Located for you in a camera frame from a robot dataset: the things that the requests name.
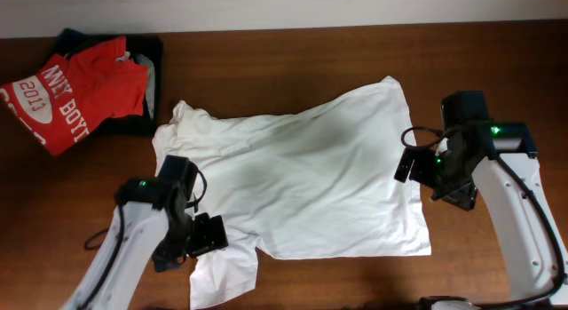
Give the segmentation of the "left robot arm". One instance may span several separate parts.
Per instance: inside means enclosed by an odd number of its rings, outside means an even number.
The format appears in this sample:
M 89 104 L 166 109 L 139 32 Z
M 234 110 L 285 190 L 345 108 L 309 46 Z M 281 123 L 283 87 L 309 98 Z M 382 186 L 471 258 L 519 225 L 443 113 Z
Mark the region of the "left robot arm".
M 228 246 L 223 219 L 199 213 L 193 196 L 204 175 L 168 155 L 155 178 L 128 179 L 116 192 L 106 237 L 64 309 L 126 309 L 149 261 L 158 273 Z

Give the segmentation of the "white printed t-shirt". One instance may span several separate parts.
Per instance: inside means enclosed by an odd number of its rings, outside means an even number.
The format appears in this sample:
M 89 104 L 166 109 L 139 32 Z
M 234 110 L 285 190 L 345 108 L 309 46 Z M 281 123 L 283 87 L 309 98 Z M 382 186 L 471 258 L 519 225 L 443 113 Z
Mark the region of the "white printed t-shirt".
M 190 306 L 253 290 L 257 255 L 276 259 L 428 256 L 420 187 L 395 172 L 411 124 L 400 83 L 386 77 L 296 115 L 217 119 L 179 102 L 153 138 L 202 171 L 199 209 L 221 216 L 222 250 L 198 258 Z

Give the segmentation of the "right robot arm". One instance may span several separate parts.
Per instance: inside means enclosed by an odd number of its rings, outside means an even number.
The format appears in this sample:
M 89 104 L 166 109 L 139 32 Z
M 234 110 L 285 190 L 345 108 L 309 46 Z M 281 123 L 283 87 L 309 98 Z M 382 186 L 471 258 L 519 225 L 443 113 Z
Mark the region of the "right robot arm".
M 567 305 L 567 249 L 548 207 L 538 150 L 522 122 L 497 122 L 481 91 L 458 91 L 440 105 L 443 127 L 421 146 L 404 145 L 394 178 L 431 189 L 464 211 L 481 196 L 509 278 L 510 299 L 493 309 Z

